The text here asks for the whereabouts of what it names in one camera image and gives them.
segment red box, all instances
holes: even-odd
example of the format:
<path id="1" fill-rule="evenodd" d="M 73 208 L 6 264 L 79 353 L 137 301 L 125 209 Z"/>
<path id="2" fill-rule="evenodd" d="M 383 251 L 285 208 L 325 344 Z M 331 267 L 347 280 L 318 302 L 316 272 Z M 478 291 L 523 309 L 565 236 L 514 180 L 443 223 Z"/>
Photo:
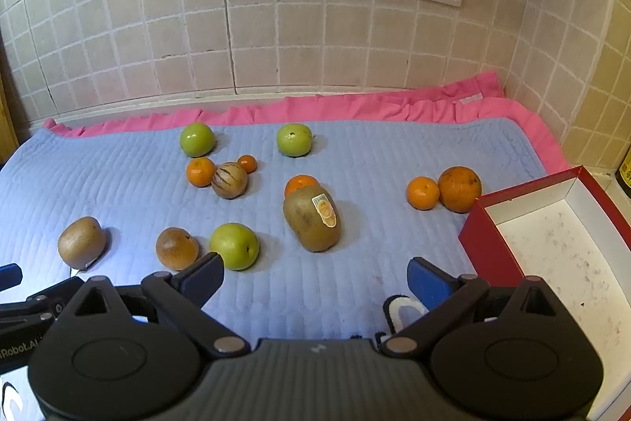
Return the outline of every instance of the red box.
<path id="1" fill-rule="evenodd" d="M 542 276 L 605 366 L 589 419 L 631 415 L 631 228 L 583 168 L 476 200 L 460 241 L 493 286 Z"/>

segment yellow bottle label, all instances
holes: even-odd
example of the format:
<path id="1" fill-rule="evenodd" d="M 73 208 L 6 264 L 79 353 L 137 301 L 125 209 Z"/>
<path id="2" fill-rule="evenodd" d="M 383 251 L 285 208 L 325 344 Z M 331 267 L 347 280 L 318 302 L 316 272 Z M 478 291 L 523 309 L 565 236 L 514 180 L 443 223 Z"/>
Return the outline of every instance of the yellow bottle label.
<path id="1" fill-rule="evenodd" d="M 333 211 L 333 206 L 330 204 L 329 199 L 326 197 L 324 193 L 318 195 L 317 197 L 313 197 L 311 199 L 315 206 L 315 210 L 322 218 L 322 222 L 327 227 L 335 227 L 338 224 L 337 218 L 335 217 L 335 211 Z"/>
<path id="2" fill-rule="evenodd" d="M 631 188 L 631 149 L 620 165 L 620 176 L 627 186 Z"/>

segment fruit sticker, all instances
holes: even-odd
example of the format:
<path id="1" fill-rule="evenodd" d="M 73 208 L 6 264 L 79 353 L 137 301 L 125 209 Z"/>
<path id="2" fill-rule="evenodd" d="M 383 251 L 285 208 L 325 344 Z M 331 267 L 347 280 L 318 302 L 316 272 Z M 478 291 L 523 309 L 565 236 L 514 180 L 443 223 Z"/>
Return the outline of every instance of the fruit sticker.
<path id="1" fill-rule="evenodd" d="M 311 201 L 315 206 L 315 210 L 322 218 L 323 223 L 327 227 L 335 227 L 338 221 L 335 218 L 335 211 L 333 211 L 333 206 L 330 204 L 329 199 L 326 197 L 326 195 L 322 193 L 317 197 L 313 197 Z"/>

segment tangerine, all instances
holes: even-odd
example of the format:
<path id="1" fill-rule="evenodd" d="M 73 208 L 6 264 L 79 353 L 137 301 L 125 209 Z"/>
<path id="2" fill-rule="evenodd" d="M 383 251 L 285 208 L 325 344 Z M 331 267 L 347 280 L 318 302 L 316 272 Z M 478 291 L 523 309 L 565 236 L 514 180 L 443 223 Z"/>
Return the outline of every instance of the tangerine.
<path id="1" fill-rule="evenodd" d="M 482 195 L 482 181 L 472 169 L 452 167 L 445 170 L 438 180 L 441 202 L 455 213 L 468 213 L 475 199 Z"/>
<path id="2" fill-rule="evenodd" d="M 285 196 L 289 193 L 293 193 L 296 189 L 304 188 L 305 186 L 318 186 L 320 183 L 315 177 L 310 175 L 296 175 L 287 182 L 285 186 Z"/>
<path id="3" fill-rule="evenodd" d="M 239 157 L 237 161 L 241 168 L 245 170 L 245 173 L 252 173 L 256 170 L 256 159 L 249 154 L 245 154 L 245 156 Z"/>
<path id="4" fill-rule="evenodd" d="M 406 191 L 409 204 L 418 210 L 432 209 L 441 196 L 438 185 L 429 177 L 415 177 L 408 184 Z"/>
<path id="5" fill-rule="evenodd" d="M 186 176 L 191 184 L 204 188 L 213 181 L 217 167 L 207 157 L 196 157 L 186 167 Z"/>

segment kiwi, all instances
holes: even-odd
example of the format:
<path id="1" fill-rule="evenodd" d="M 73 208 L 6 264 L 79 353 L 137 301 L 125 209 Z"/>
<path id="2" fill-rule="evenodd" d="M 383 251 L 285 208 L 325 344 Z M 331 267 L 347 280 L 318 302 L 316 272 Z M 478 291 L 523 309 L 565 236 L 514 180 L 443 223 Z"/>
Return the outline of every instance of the kiwi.
<path id="1" fill-rule="evenodd" d="M 68 225 L 57 241 L 59 256 L 73 269 L 85 269 L 105 250 L 105 232 L 99 222 L 84 216 Z"/>
<path id="2" fill-rule="evenodd" d="M 236 198 L 245 191 L 247 173 L 241 165 L 230 161 L 217 167 L 211 182 L 213 190 L 222 198 Z"/>
<path id="3" fill-rule="evenodd" d="M 340 213 L 329 192 L 320 185 L 305 186 L 288 194 L 283 214 L 309 252 L 328 250 L 342 234 Z"/>
<path id="4" fill-rule="evenodd" d="M 169 227 L 156 240 L 156 254 L 163 266 L 181 271 L 198 258 L 200 246 L 196 239 L 184 229 Z"/>

